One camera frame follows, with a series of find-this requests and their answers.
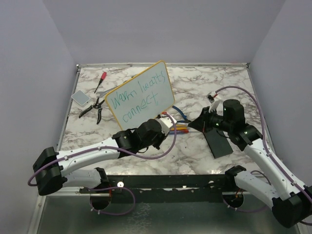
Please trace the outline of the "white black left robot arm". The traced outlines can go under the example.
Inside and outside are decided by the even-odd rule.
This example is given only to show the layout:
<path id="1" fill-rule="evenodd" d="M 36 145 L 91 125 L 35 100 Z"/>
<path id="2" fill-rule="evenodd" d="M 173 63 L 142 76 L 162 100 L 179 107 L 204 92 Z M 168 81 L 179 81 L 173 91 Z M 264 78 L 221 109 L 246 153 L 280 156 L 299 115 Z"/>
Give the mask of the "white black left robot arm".
<path id="1" fill-rule="evenodd" d="M 48 147 L 33 164 L 34 186 L 41 196 L 53 194 L 63 187 L 72 187 L 75 181 L 79 187 L 103 192 L 108 185 L 106 178 L 91 172 L 82 173 L 82 178 L 78 179 L 77 171 L 101 161 L 134 156 L 150 146 L 159 149 L 173 125 L 174 122 L 168 117 L 150 119 L 137 128 L 119 131 L 106 140 L 86 147 L 59 152 Z"/>

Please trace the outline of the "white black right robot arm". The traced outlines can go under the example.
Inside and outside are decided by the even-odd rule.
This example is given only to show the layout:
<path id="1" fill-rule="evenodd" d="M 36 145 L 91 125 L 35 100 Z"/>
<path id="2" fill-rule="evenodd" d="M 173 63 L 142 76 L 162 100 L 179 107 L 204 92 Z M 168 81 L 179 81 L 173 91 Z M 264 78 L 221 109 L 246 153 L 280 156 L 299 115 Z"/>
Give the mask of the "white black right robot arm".
<path id="1" fill-rule="evenodd" d="M 275 219 L 285 228 L 312 214 L 312 188 L 287 169 L 266 146 L 265 137 L 246 123 L 244 107 L 238 100 L 224 101 L 223 115 L 218 115 L 210 107 L 203 108 L 189 127 L 202 133 L 211 130 L 226 132 L 230 141 L 249 156 L 270 181 L 270 184 L 265 183 L 237 166 L 226 172 L 224 185 L 228 190 L 241 188 L 251 193 L 271 209 Z"/>

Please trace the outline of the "yellow framed whiteboard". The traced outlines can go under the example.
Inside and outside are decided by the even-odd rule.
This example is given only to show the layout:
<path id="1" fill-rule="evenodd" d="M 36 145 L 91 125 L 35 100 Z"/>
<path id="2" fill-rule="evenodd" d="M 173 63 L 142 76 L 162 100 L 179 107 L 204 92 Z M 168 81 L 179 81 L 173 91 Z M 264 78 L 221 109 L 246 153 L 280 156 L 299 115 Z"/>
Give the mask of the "yellow framed whiteboard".
<path id="1" fill-rule="evenodd" d="M 105 96 L 122 130 L 136 128 L 175 103 L 166 63 L 159 61 Z"/>

